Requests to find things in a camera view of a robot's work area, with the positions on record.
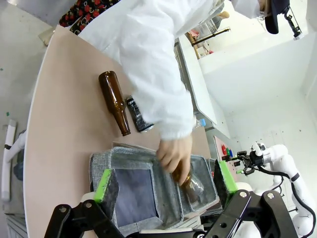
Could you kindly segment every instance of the black floral pattern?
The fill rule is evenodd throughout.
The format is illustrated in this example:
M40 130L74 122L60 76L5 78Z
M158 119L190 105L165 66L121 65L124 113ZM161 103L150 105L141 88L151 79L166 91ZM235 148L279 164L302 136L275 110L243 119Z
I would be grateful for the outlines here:
M93 19L112 7L120 0L78 0L70 10L61 17L59 24L71 26L70 31L78 35Z

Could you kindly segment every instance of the tabletop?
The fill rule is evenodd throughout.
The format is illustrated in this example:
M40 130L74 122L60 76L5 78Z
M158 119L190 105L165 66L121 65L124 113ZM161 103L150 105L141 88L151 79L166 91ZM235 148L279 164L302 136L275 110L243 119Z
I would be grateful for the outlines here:
M28 235L43 238L53 209L75 207L89 189L89 159L113 141L156 150L159 133L122 137L106 108L98 76L116 72L124 97L133 88L121 66L67 29L57 27L46 51L33 95L24 159L24 204ZM204 128L193 132L193 154L210 157ZM92 232L85 237L95 237Z

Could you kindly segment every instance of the white wall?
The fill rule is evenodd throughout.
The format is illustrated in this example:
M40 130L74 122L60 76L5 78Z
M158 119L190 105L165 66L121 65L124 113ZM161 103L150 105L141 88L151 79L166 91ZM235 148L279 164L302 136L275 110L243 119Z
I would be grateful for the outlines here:
M313 117L317 125L317 37L311 54L310 63L302 85L302 92L312 109Z
M314 27L315 30L317 30L317 15L316 15L316 9L317 9L317 1L316 0L308 0L308 6L307 7L307 21L309 24Z
M297 90L314 40L315 34L309 34L205 73L208 91L228 114Z
M221 133L225 135L227 138L231 138L229 130L228 130L228 124L227 124L225 114L223 113L222 108L219 106L219 103L216 102L216 100L211 96L210 96L210 101L214 110L214 114L217 119L217 124L213 123L212 124L213 127L221 131Z
M315 201L316 191L316 144L317 128L314 126L310 108L299 92L289 92L274 100L246 111L227 117L232 142L238 150L250 151L254 141L266 146L284 144L294 157L297 168L307 183ZM255 172L247 177L247 182L259 189L272 185L272 176ZM291 209L291 188L285 183L284 201Z
M18 133L26 129L35 81L46 50L38 34L48 28L46 23L0 0L0 148L4 147L5 125L9 119L17 120ZM1 238L7 237L3 209L19 214L24 212L22 182L14 176L11 191L14 196L9 204L0 200Z

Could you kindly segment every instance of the black mechanical bracket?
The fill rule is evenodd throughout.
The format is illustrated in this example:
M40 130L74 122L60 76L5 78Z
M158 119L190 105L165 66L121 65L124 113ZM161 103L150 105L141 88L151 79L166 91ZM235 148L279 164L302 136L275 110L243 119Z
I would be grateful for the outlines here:
M263 238L297 238L292 219L280 194L266 191L262 196L237 191L207 231L205 238L230 238L242 221L253 221Z
M288 5L284 10L283 10L283 14L284 14L284 18L287 20L289 26L292 28L292 31L294 33L294 37L298 37L301 34L301 29L299 28L299 26L297 25L295 27L294 23L292 22L292 15L287 15L288 11L291 9L290 5Z
M238 160L237 162L234 162L234 166L240 165L240 161L242 161L244 165L242 173L246 176L254 173L254 167L263 164L263 156L257 156L255 151L251 151L250 155L247 155L247 151L240 151L237 153L237 157L234 157L231 160Z
M94 200L81 202L75 208L56 206L44 238L81 238L90 230L99 238L124 238Z
M133 233L127 238L231 238L242 221L253 221L264 238L298 237L278 192L267 191L258 196L239 190L207 232ZM44 237L81 238L90 230L99 238L124 238L94 200L79 203L75 208L66 204L56 206Z

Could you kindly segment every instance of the black cable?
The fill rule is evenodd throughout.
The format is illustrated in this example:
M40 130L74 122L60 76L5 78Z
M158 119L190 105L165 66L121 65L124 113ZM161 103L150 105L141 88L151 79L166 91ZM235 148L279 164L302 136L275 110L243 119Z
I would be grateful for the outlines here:
M259 168L259 171L261 171L261 172L263 172L263 173L265 173L265 174L268 174L268 175L280 175L280 176L284 176L284 177L287 177L288 179L290 179L290 177L288 176L288 174L285 174L285 173L282 173L282 172L272 172L272 171L268 171L268 170L263 169L261 166L258 166L258 168ZM293 192L293 194L294 194L294 197L296 198L296 200L298 201L298 203L299 203L302 207L304 207L307 211L309 211L309 212L312 214L312 216L313 216L313 228L312 228L312 230L311 230L307 235L302 236L302 238L307 238L307 237L311 236L311 235L313 234L313 232L314 232L315 225L316 225L316 214L315 214L315 212L313 211L312 208L310 208L308 205L306 205L306 204L299 198L299 196L298 196L298 194L297 194L297 191L296 191L296 189L295 189L295 186L294 186L294 184L293 184L292 182L291 182L291 186L292 186L292 192Z
M298 209L297 209L297 208L295 208L295 209L290 210L290 211L288 211L288 212L295 212L295 211L298 211Z
M281 189L281 192L280 192L280 194L282 193L282 188L281 188L281 185L282 185L282 183L284 182L284 177L283 176L281 176L281 178L282 178L282 181L281 181L281 183L278 185L278 186L276 186L275 188L272 188L271 190L276 190L278 187Z
M307 235L305 235L305 236L302 236L302 238L307 238L307 237L311 236L311 235L313 234L313 232L314 232L315 225L316 225L316 214L315 214L315 212L313 211L312 208L310 208L309 206L307 206L307 205L299 198L299 196L298 196L298 194L297 194L297 191L296 191L296 189L295 189L294 184L291 183L291 185L292 185L292 191L293 191L293 194L294 194L294 197L296 198L296 200L299 202L299 204L300 204L302 207L304 207L307 211L309 211L309 212L312 214L312 216L313 216L313 228L312 228L311 232L309 232L309 233L308 233Z
M263 169L263 167L261 167L261 166L258 166L258 168L259 168L259 171L260 171L260 172L265 173L265 174L268 174L268 175L280 175L280 176L287 177L288 179L290 178L290 177L288 176L288 174L285 174L285 173L282 173L282 172L272 172L272 171L268 171L268 170Z
M279 195L281 195L281 197L283 197L282 196L282 187L279 187L279 189L281 190L281 192L279 192Z

